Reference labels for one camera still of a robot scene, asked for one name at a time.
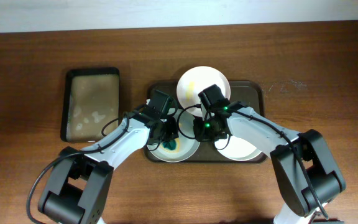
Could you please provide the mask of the pale blue plate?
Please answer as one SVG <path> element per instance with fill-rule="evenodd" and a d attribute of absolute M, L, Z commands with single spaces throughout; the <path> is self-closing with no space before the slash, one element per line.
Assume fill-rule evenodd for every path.
<path fill-rule="evenodd" d="M 180 130 L 189 137 L 194 137 L 193 131 L 193 120 L 195 117 L 188 113 L 184 112 L 179 121 Z M 180 140 L 180 151 L 178 153 L 168 153 L 164 151 L 161 146 L 163 143 L 156 148 L 156 145 L 147 145 L 144 149 L 145 156 L 148 160 L 153 162 L 181 162 L 190 158 L 198 149 L 200 142 L 195 139 L 188 139 L 184 137 L 181 132 L 178 133 L 178 138 Z"/>

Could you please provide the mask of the green yellow sponge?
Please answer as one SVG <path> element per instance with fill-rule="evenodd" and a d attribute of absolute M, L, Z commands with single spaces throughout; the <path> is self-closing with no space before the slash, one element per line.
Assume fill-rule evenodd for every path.
<path fill-rule="evenodd" d="M 168 153 L 178 153 L 180 151 L 180 140 L 173 139 L 171 141 L 164 142 L 161 148 Z"/>

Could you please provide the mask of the white top plate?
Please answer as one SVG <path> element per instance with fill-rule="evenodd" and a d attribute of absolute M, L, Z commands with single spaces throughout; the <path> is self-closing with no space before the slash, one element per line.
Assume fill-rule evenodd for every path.
<path fill-rule="evenodd" d="M 208 66 L 194 67 L 186 71 L 177 84 L 177 98 L 183 108 L 200 104 L 198 96 L 204 89 L 217 85 L 230 104 L 231 87 L 227 78 L 217 69 Z"/>

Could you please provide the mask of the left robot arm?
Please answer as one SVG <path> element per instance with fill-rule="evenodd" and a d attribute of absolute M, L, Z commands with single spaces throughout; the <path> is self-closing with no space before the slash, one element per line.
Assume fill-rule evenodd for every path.
<path fill-rule="evenodd" d="M 155 90 L 125 113 L 120 125 L 81 150 L 66 147 L 43 171 L 50 172 L 38 210 L 56 223 L 99 223 L 115 169 L 133 152 L 177 138 L 176 100 Z"/>

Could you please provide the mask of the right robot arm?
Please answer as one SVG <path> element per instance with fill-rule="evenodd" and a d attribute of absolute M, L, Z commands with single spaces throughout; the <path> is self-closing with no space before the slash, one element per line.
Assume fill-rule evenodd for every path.
<path fill-rule="evenodd" d="M 272 161 L 284 204 L 273 223 L 312 223 L 328 219 L 325 205 L 346 188 L 346 181 L 327 142 L 318 131 L 304 133 L 264 118 L 241 101 L 230 102 L 220 87 L 202 90 L 202 120 L 195 123 L 197 140 L 243 139 Z"/>

